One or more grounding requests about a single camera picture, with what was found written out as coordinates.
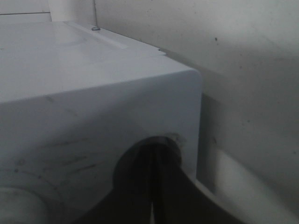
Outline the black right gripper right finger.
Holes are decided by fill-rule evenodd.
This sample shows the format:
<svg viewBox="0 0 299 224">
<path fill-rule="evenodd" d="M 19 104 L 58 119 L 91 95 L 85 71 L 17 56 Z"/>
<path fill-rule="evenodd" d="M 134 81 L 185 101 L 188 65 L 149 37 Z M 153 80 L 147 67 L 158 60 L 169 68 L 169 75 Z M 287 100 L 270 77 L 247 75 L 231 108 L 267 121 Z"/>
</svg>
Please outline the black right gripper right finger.
<svg viewBox="0 0 299 224">
<path fill-rule="evenodd" d="M 236 224 L 238 219 L 202 193 L 166 144 L 152 144 L 152 201 L 157 224 Z"/>
</svg>

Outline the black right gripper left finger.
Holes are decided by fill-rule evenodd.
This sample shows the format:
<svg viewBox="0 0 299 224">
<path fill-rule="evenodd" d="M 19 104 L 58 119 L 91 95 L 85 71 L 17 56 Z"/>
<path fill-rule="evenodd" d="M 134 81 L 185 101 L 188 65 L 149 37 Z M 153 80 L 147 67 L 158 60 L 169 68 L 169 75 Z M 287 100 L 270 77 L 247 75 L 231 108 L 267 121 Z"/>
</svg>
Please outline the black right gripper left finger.
<svg viewBox="0 0 299 224">
<path fill-rule="evenodd" d="M 78 224 L 148 224 L 152 206 L 151 190 L 129 194 L 113 189 L 93 208 L 77 219 Z"/>
</svg>

